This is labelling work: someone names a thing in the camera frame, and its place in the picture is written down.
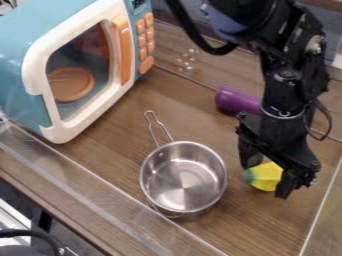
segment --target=silver saucepan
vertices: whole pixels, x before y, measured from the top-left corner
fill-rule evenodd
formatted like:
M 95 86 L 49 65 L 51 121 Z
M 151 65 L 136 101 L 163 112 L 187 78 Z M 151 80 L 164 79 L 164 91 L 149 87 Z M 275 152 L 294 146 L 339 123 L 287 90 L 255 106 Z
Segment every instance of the silver saucepan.
M 171 142 L 159 144 L 152 123 L 163 128 Z M 176 141 L 149 110 L 144 113 L 156 149 L 140 169 L 140 186 L 152 208 L 168 218 L 192 218 L 219 201 L 227 188 L 227 170 L 207 146 Z

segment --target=toy microwave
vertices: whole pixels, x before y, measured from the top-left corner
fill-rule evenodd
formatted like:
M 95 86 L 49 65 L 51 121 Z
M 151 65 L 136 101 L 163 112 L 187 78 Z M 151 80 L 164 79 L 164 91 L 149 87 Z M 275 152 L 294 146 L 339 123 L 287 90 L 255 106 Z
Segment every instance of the toy microwave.
M 53 143 L 88 127 L 153 64 L 151 0 L 26 0 L 0 17 L 0 107 Z

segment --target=black cable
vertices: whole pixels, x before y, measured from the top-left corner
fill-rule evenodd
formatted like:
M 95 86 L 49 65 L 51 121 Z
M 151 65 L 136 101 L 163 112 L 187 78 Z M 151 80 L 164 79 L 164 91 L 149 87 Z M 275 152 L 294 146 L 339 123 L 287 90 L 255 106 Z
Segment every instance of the black cable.
M 22 229 L 4 229 L 0 230 L 0 238 L 12 238 L 17 236 L 32 236 L 44 240 L 52 247 L 55 256 L 60 256 L 59 254 L 59 246 L 56 241 L 42 232 L 37 232 L 33 230 L 22 230 Z
M 314 106 L 316 107 L 316 109 L 318 109 L 318 110 L 323 113 L 323 115 L 326 116 L 326 119 L 327 119 L 327 122 L 328 122 L 328 127 L 327 127 L 326 133 L 324 133 L 320 137 L 315 136 L 315 134 L 312 133 L 312 130 L 311 130 L 308 124 L 307 124 L 306 115 L 303 115 L 304 128 L 306 128 L 306 130 L 307 130 L 307 132 L 308 132 L 308 135 L 310 135 L 315 140 L 323 141 L 323 140 L 327 138 L 327 136 L 328 136 L 328 134 L 330 134 L 330 132 L 331 132 L 331 129 L 332 129 L 332 117 L 331 117 L 331 114 L 330 114 L 327 108 L 324 107 L 324 105 L 322 104 L 322 102 L 320 102 L 319 100 L 314 100 L 314 102 L 312 102 L 311 104 L 314 104 Z
M 197 47 L 207 53 L 212 55 L 226 55 L 230 53 L 239 45 L 234 44 L 231 42 L 227 42 L 226 45 L 213 48 L 205 41 L 205 39 L 201 37 L 197 28 L 189 18 L 189 15 L 180 3 L 179 0 L 165 0 L 167 5 L 177 19 L 177 22 L 187 33 L 188 37 L 193 41 L 193 43 L 197 45 Z

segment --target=purple object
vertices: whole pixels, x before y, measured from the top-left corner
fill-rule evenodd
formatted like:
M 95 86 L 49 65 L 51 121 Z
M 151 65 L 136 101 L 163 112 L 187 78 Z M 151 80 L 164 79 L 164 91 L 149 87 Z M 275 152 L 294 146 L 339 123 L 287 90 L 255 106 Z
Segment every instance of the purple object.
M 260 98 L 246 94 L 230 86 L 224 86 L 218 90 L 215 100 L 218 107 L 232 114 L 242 111 L 256 115 L 262 114 Z

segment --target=metal wire handle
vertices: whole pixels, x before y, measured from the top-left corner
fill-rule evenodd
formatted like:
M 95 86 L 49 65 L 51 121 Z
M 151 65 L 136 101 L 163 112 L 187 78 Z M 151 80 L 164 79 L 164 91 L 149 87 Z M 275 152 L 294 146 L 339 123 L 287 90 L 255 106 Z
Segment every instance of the metal wire handle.
M 164 133 L 167 134 L 167 137 L 168 137 L 168 139 L 171 140 L 171 142 L 173 142 L 173 139 L 172 139 L 172 137 L 171 137 L 171 134 L 169 134 L 168 130 L 165 129 L 164 124 L 163 124 L 163 123 L 159 121 L 159 119 L 156 118 L 155 112 L 153 112 L 152 110 L 147 110 L 147 111 L 144 112 L 144 118 L 145 118 L 145 120 L 147 120 L 147 122 L 148 122 L 148 129 L 149 129 L 149 133 L 151 133 L 152 139 L 153 139 L 153 141 L 155 141 L 155 145 L 156 145 L 156 147 L 159 147 L 160 144 L 159 144 L 159 142 L 157 142 L 157 140 L 156 140 L 156 137 L 155 137 L 155 134 L 153 134 L 153 128 L 152 128 L 151 120 L 149 120 L 149 118 L 148 118 L 148 114 L 151 114 L 151 115 L 153 116 L 155 122 L 157 123 L 159 126 L 161 126 L 161 128 L 163 128 L 163 130 L 164 130 Z

